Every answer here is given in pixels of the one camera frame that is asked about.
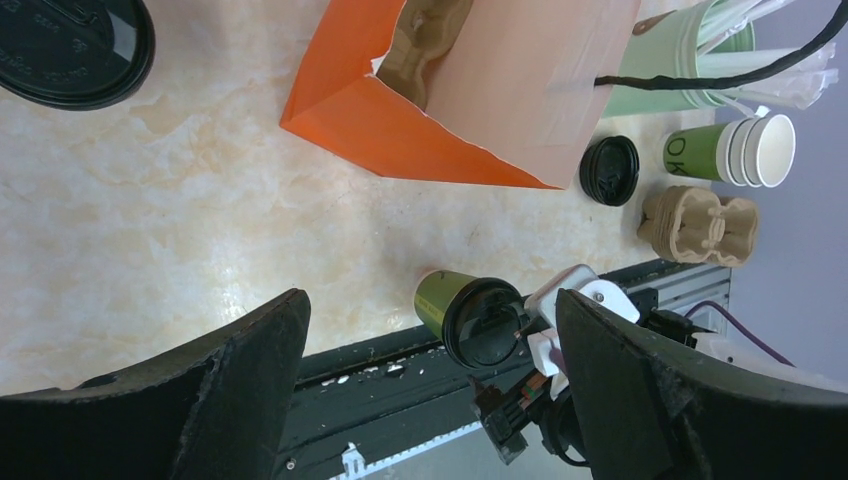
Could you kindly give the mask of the orange paper bag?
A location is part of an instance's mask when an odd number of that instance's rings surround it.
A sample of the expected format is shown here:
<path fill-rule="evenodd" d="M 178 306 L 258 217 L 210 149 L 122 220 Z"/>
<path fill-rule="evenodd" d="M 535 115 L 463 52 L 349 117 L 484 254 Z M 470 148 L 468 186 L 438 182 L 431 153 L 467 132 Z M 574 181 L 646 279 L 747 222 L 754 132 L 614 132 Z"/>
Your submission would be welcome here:
<path fill-rule="evenodd" d="M 636 1 L 472 1 L 421 110 L 377 77 L 408 1 L 332 1 L 282 127 L 377 175 L 565 189 L 611 97 Z"/>

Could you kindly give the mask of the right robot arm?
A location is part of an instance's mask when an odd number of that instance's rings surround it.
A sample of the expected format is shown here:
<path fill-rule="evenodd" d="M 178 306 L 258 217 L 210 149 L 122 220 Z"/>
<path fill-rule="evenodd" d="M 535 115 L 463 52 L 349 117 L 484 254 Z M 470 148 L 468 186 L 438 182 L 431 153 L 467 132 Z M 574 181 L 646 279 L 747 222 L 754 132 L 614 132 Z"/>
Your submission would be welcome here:
<path fill-rule="evenodd" d="M 518 337 L 529 343 L 535 365 L 531 373 L 506 392 L 494 385 L 485 385 L 473 376 L 469 378 L 474 388 L 471 409 L 505 464 L 512 463 L 527 448 L 522 430 L 534 423 L 539 427 L 542 444 L 549 453 L 574 467 L 589 466 L 555 326 L 560 290 L 555 287 L 545 293 L 539 291 L 525 302 L 525 309 L 531 314 L 533 322 L 527 327 L 530 333 L 526 335 L 520 331 Z M 733 366 L 801 385 L 843 393 L 847 391 L 843 382 L 796 368 L 714 301 L 702 301 L 683 316 L 673 311 L 654 309 L 636 318 L 635 305 L 617 289 L 609 296 L 589 291 L 584 297 L 609 307 L 640 327 Z M 755 354 L 721 334 L 696 326 L 691 316 L 705 307 L 723 315 L 729 324 L 764 353 Z"/>

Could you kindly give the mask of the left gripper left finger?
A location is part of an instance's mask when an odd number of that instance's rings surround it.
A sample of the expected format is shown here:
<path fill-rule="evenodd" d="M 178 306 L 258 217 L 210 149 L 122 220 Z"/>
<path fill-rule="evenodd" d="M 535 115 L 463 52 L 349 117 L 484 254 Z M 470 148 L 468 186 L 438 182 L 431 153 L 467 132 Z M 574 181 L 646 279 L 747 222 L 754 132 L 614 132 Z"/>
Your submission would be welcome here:
<path fill-rule="evenodd" d="M 286 291 L 72 389 L 1 400 L 5 479 L 271 479 L 310 324 Z"/>

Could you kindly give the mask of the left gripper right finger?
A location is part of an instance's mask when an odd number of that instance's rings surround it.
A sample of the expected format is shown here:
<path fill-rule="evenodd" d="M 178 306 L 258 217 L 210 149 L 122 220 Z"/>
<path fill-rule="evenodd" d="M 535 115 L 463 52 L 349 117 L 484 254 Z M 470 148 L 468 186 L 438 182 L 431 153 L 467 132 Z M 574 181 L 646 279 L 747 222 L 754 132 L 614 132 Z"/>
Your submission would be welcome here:
<path fill-rule="evenodd" d="M 597 309 L 566 371 L 597 479 L 843 479 L 847 396 L 757 374 Z"/>

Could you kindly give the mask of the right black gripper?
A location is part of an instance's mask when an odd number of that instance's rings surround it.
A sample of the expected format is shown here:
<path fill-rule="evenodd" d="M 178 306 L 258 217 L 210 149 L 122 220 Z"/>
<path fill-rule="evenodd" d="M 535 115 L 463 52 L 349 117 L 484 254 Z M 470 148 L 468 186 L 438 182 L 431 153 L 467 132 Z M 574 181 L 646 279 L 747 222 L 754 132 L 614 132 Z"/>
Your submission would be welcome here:
<path fill-rule="evenodd" d="M 468 381 L 474 390 L 471 410 L 504 464 L 526 450 L 522 431 L 534 424 L 548 453 L 574 467 L 589 465 L 569 388 L 553 399 L 552 380 L 542 374 L 528 374 L 507 391 L 474 376 Z"/>

